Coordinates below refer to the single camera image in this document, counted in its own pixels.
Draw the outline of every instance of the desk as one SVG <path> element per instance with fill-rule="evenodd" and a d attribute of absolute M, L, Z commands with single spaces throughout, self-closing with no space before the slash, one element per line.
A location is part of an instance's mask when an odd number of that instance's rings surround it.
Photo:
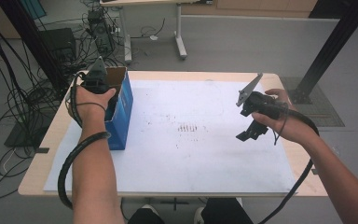
<path fill-rule="evenodd" d="M 121 29 L 124 37 L 124 60 L 126 63 L 130 63 L 132 61 L 131 56 L 131 38 L 127 33 L 127 27 L 125 22 L 125 12 L 124 6 L 135 6 L 135 5 L 155 5 L 155 4 L 176 4 L 177 13 L 176 13 L 176 31 L 174 32 L 176 44 L 179 49 L 180 56 L 185 59 L 187 57 L 185 45 L 182 40 L 181 33 L 181 11 L 182 3 L 192 3 L 196 0 L 116 0 L 111 2 L 102 2 L 102 7 L 116 7 L 118 9 L 118 13 L 120 16 Z"/>
<path fill-rule="evenodd" d="M 140 72 L 130 71 L 130 80 L 215 80 L 215 81 L 238 81 L 250 82 L 256 74 L 249 73 L 201 73 L 201 72 Z M 277 75 L 265 74 L 261 79 L 261 85 L 265 90 L 272 88 L 283 89 Z M 36 154 L 27 174 L 19 187 L 19 193 L 28 196 L 57 195 L 57 192 L 43 191 L 48 178 L 48 173 L 54 160 L 57 148 L 64 137 L 71 118 L 67 114 L 66 107 L 62 104 L 52 121 L 41 147 L 48 147 L 47 154 Z M 284 150 L 293 170 L 295 179 L 303 172 L 309 156 L 300 145 L 282 140 Z M 317 175 L 310 174 L 298 189 L 297 196 L 327 196 L 321 180 Z"/>

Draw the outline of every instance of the person's right hand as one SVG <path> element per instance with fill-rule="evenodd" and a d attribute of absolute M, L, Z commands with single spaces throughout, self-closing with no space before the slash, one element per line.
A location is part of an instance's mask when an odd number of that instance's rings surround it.
<path fill-rule="evenodd" d="M 291 104 L 289 97 L 284 90 L 280 89 L 272 89 L 266 91 L 267 95 L 277 95 L 278 101 L 286 102 L 289 106 L 289 109 L 296 110 L 293 105 Z M 262 123 L 266 126 L 269 126 L 272 130 L 274 130 L 276 133 L 280 132 L 282 129 L 282 126 L 284 124 L 283 130 L 281 132 L 281 137 L 292 141 L 299 143 L 300 145 L 304 146 L 309 142 L 309 140 L 314 139 L 314 137 L 319 137 L 310 126 L 305 124 L 304 122 L 290 117 L 287 118 L 286 123 L 284 114 L 281 113 L 279 119 L 270 119 L 269 117 L 259 114 L 259 113 L 252 113 L 252 117 L 258 121 L 259 123 Z"/>
<path fill-rule="evenodd" d="M 76 87 L 76 109 L 82 120 L 90 117 L 104 118 L 109 100 L 115 95 L 116 89 L 110 89 L 104 94 L 94 94 L 81 86 Z"/>

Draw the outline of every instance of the white paper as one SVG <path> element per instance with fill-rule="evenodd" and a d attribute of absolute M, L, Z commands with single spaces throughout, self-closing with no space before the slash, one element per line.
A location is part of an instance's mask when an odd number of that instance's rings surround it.
<path fill-rule="evenodd" d="M 112 151 L 117 190 L 123 193 L 283 193 L 294 185 L 282 143 L 272 130 L 255 141 L 235 136 L 252 122 L 236 106 L 247 83 L 132 81 L 133 106 L 126 149 Z M 256 91 L 263 92 L 260 86 Z M 57 190 L 58 174 L 76 146 L 72 121 L 44 190 Z M 72 171 L 66 179 L 72 188 Z"/>

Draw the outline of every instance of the gray floor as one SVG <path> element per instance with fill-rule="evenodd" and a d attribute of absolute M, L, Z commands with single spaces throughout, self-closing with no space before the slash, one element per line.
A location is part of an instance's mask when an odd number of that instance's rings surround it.
<path fill-rule="evenodd" d="M 178 57 L 171 37 L 174 22 L 167 21 L 158 41 L 132 40 L 134 55 L 129 68 L 266 72 L 282 77 L 303 77 L 336 24 L 337 21 L 320 20 L 183 17 L 183 39 L 188 53 L 184 61 Z M 12 43 L 21 48 L 18 41 Z M 27 85 L 20 72 L 19 79 L 21 85 Z M 341 128 L 322 128 L 321 135 L 358 176 L 358 29 L 319 86 L 345 123 Z M 0 116 L 7 110 L 6 98 L 7 87 L 0 75 Z M 0 125 L 0 158 L 7 152 L 2 142 L 13 124 L 14 120 L 6 119 Z M 15 189 L 20 182 L 21 176 L 4 181 L 0 184 L 0 195 Z M 194 211 L 202 202 L 189 201 L 190 205 L 179 205 L 177 211 L 173 211 L 171 205 L 160 204 L 160 199 L 150 200 L 166 223 L 172 224 L 192 223 Z M 280 201 L 281 198 L 243 198 L 243 207 L 252 220 L 258 222 Z M 126 199 L 124 213 L 129 217 L 145 202 L 148 200 Z M 71 220 L 71 211 L 56 197 L 23 197 L 15 193 L 0 200 L 0 223 L 70 223 Z M 340 223 L 340 220 L 328 198 L 295 197 L 270 223 Z"/>

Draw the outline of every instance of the blue box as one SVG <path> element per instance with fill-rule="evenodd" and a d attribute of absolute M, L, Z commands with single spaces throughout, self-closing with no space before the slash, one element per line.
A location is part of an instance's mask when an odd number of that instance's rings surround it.
<path fill-rule="evenodd" d="M 105 118 L 105 127 L 111 133 L 108 139 L 110 150 L 124 150 L 130 126 L 132 110 L 132 90 L 126 67 L 107 67 L 106 80 L 110 87 L 116 88 L 116 107 L 111 119 Z"/>

